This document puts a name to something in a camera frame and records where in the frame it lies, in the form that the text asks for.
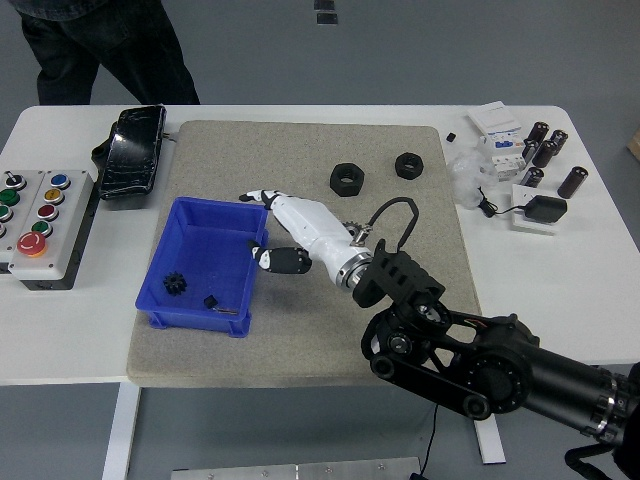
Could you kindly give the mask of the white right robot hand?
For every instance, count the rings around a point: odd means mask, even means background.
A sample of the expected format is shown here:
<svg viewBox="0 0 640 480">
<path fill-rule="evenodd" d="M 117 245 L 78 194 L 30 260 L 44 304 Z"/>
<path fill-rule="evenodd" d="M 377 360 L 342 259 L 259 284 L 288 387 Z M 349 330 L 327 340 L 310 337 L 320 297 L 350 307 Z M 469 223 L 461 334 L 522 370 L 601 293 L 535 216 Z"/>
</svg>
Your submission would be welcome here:
<svg viewBox="0 0 640 480">
<path fill-rule="evenodd" d="M 253 259 L 267 272 L 305 274 L 319 261 L 336 286 L 352 290 L 373 259 L 371 251 L 357 245 L 347 227 L 320 202 L 272 190 L 247 192 L 239 200 L 262 202 L 296 242 L 274 249 L 248 243 Z"/>
</svg>

